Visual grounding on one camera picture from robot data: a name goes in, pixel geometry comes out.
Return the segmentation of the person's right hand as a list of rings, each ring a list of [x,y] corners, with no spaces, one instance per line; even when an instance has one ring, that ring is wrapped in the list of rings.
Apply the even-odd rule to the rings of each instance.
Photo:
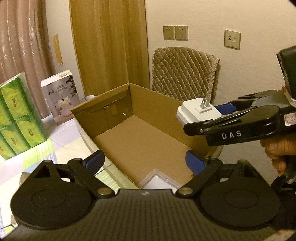
[[[287,168],[286,156],[295,156],[295,133],[266,138],[260,140],[260,144],[278,175],[282,176]]]

